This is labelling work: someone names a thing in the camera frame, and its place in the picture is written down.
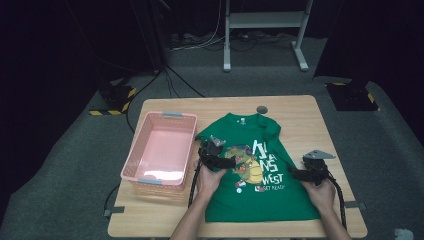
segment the human hand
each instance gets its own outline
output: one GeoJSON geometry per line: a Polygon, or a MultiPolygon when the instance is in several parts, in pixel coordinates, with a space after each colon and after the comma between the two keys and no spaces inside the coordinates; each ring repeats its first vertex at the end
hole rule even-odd
{"type": "Polygon", "coordinates": [[[227,169],[212,172],[205,165],[202,165],[197,178],[197,194],[210,199],[218,189],[221,178],[226,172],[227,169]]]}
{"type": "Polygon", "coordinates": [[[318,186],[310,182],[302,182],[302,185],[306,188],[312,204],[314,204],[320,214],[334,211],[333,203],[336,189],[328,179],[324,179],[318,186]]]}

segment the green t-shirt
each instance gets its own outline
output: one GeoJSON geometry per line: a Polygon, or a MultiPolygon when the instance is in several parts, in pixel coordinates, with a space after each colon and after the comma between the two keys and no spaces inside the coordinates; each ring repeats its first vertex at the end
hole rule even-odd
{"type": "Polygon", "coordinates": [[[236,156],[206,209],[207,222],[261,222],[318,219],[319,214],[287,164],[295,166],[279,140],[281,127],[260,114],[228,113],[197,134],[225,140],[221,157],[236,156]]]}

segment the small round object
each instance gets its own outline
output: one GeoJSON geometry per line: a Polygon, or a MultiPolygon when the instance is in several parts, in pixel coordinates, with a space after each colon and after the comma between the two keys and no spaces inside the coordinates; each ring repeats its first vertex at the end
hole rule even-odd
{"type": "Polygon", "coordinates": [[[260,114],[265,114],[268,112],[268,108],[265,106],[259,106],[256,108],[256,111],[260,114]]]}

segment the metal shelf leg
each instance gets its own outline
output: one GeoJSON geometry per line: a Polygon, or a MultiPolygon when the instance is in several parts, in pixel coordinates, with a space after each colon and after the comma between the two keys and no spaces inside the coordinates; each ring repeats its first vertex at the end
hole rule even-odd
{"type": "Polygon", "coordinates": [[[231,71],[230,55],[230,0],[227,0],[225,7],[225,44],[224,44],[224,72],[231,71]]]}
{"type": "Polygon", "coordinates": [[[296,55],[297,61],[299,62],[299,67],[302,71],[308,71],[309,67],[306,63],[305,57],[303,56],[303,52],[300,49],[300,46],[302,45],[303,35],[305,34],[305,29],[308,24],[309,15],[311,14],[311,8],[312,8],[313,0],[308,0],[306,4],[305,14],[302,18],[302,23],[299,29],[299,34],[297,35],[297,41],[292,41],[292,47],[293,51],[296,55]]]}

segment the wooden table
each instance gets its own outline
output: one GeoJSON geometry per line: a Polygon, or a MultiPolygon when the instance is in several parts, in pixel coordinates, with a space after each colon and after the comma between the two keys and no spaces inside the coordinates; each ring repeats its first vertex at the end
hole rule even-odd
{"type": "MultiPolygon", "coordinates": [[[[178,111],[198,116],[197,131],[201,131],[228,112],[239,115],[256,113],[258,106],[268,108],[268,116],[282,127],[280,139],[294,163],[303,168],[302,156],[318,149],[337,156],[325,122],[312,96],[267,96],[231,98],[151,99],[141,109],[136,134],[140,131],[148,111],[178,111]]],[[[199,142],[194,143],[191,162],[198,159],[199,142]]],[[[352,190],[339,159],[326,160],[329,170],[342,188],[346,202],[355,201],[352,190]]],[[[169,237],[187,209],[188,193],[193,178],[193,166],[187,177],[182,200],[143,198],[135,193],[131,183],[123,180],[119,187],[115,208],[124,207],[122,213],[114,213],[108,233],[112,237],[169,237]]],[[[339,214],[336,197],[334,209],[339,214]]],[[[367,228],[359,208],[346,209],[348,232],[353,238],[367,235],[367,228]]],[[[260,223],[203,223],[199,237],[214,238],[294,238],[324,237],[320,220],[275,221],[260,223]]]]}

